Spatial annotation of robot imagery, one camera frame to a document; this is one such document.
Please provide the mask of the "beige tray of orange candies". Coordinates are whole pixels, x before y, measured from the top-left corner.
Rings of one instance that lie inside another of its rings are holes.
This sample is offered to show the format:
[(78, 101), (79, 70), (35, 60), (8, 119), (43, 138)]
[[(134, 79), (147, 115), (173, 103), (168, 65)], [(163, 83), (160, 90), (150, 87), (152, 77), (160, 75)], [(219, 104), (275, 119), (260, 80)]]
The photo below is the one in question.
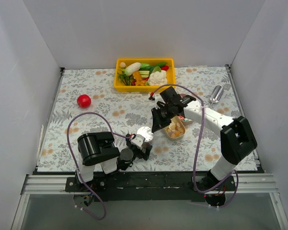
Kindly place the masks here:
[(180, 140), (183, 138), (186, 129), (178, 116), (171, 119), (170, 125), (163, 129), (166, 137), (171, 141)]

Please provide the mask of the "silver metal jar lid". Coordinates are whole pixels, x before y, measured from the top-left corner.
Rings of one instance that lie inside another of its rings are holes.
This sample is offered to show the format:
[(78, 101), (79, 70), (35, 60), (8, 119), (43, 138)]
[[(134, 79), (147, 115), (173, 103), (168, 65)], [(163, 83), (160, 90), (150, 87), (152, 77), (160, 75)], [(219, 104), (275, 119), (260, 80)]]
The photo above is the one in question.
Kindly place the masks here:
[(149, 141), (154, 138), (154, 134), (150, 127), (142, 126), (137, 130), (137, 135), (141, 135), (145, 138), (145, 141)]

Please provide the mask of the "pink tray of colourful candies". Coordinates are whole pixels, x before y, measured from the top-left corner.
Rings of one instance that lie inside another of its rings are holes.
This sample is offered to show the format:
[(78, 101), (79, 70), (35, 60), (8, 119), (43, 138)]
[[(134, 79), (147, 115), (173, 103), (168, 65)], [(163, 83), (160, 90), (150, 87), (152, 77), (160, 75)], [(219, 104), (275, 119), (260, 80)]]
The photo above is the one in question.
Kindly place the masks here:
[(193, 120), (187, 118), (185, 116), (185, 112), (182, 111), (181, 113), (179, 113), (178, 118), (180, 119), (180, 121), (184, 124), (184, 125), (188, 125), (191, 124), (193, 122)]

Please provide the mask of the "silver metal scoop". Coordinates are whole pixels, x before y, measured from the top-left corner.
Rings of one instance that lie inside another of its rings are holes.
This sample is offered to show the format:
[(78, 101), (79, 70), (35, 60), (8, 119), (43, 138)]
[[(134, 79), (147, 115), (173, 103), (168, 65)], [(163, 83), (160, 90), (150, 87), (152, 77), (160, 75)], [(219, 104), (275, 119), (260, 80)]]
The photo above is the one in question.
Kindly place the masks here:
[(223, 86), (217, 85), (217, 86), (213, 89), (213, 91), (212, 91), (212, 93), (211, 93), (211, 95), (210, 95), (210, 97), (209, 97), (210, 103), (211, 103), (211, 104), (216, 104), (216, 103), (218, 103), (219, 100), (220, 100), (220, 98), (221, 98), (222, 95), (223, 95), (223, 92), (224, 92)]

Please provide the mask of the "clear glass jar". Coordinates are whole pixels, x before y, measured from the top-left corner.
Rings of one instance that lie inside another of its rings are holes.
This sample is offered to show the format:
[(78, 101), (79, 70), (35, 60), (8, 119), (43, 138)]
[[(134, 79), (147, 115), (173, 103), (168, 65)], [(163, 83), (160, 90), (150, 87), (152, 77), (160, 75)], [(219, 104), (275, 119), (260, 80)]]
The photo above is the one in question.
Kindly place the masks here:
[(151, 139), (151, 140), (149, 140), (149, 141), (145, 141), (144, 143), (143, 143), (143, 147), (144, 148), (147, 148), (149, 145), (153, 145), (153, 142), (154, 142), (154, 140), (153, 139)]

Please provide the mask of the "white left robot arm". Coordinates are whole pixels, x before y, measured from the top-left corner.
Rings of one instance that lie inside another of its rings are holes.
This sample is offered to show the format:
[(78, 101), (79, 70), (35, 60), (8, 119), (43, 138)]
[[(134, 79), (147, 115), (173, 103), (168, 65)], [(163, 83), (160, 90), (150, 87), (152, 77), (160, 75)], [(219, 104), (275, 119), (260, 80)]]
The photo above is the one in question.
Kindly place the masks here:
[(80, 154), (76, 170), (76, 186), (83, 192), (94, 187), (94, 170), (100, 165), (105, 175), (125, 171), (132, 167), (135, 159), (147, 161), (152, 150), (151, 130), (126, 135), (126, 147), (119, 150), (111, 132), (87, 133), (77, 139)]

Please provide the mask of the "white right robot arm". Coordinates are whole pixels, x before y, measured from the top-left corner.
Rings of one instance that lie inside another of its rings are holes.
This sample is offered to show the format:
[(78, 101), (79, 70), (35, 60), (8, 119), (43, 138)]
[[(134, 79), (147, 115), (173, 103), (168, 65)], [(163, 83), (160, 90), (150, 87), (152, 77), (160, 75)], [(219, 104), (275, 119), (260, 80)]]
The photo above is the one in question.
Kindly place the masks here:
[(221, 189), (225, 178), (258, 146), (249, 121), (243, 116), (233, 118), (206, 108), (200, 99), (181, 96), (172, 86), (160, 96), (161, 100), (151, 110), (153, 133), (167, 127), (173, 117), (183, 115), (201, 124), (201, 131), (208, 128), (220, 137), (222, 156), (196, 185), (200, 189)]

